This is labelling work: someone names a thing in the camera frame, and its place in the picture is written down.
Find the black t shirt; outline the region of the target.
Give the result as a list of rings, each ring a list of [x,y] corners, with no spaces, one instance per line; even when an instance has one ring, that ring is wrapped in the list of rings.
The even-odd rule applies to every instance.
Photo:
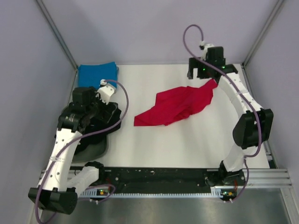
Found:
[[[83,135],[97,132],[97,131],[100,131],[103,129],[107,129],[107,128],[111,127],[112,125],[114,125],[116,122],[117,121],[110,122],[108,124],[104,124],[104,123],[98,121],[97,119],[95,119],[95,117],[93,117],[93,118],[91,118],[89,126],[83,132]],[[76,148],[75,154],[86,149],[86,147],[89,144],[97,144],[97,143],[101,142],[106,136],[108,136],[110,133],[117,131],[118,129],[120,129],[120,127],[121,127],[121,123],[119,123],[116,127],[112,128],[108,131],[82,138],[80,140],[80,144]]]

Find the red t shirt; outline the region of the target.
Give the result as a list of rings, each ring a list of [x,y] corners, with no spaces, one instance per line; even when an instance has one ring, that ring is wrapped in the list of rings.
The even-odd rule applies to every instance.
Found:
[[[211,104],[217,86],[211,79],[201,87],[180,86],[159,92],[155,105],[135,116],[134,126],[168,126],[187,119]]]

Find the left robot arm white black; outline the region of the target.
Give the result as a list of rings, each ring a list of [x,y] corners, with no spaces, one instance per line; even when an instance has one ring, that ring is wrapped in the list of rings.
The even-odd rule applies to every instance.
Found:
[[[29,199],[35,213],[47,210],[71,214],[90,185],[105,182],[104,166],[95,159],[107,150],[107,137],[121,127],[121,110],[110,100],[115,88],[77,87],[58,117],[55,145],[37,187]]]

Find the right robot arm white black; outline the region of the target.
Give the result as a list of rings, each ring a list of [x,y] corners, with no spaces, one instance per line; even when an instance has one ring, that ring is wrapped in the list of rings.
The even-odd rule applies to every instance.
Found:
[[[198,78],[213,79],[229,98],[239,119],[232,132],[234,144],[228,156],[221,161],[218,171],[206,178],[209,186],[230,185],[243,177],[245,160],[259,154],[262,143],[268,140],[274,114],[254,100],[236,67],[226,64],[223,47],[209,43],[202,43],[199,47],[202,56],[189,59],[187,77],[193,79],[193,70],[197,69]]]

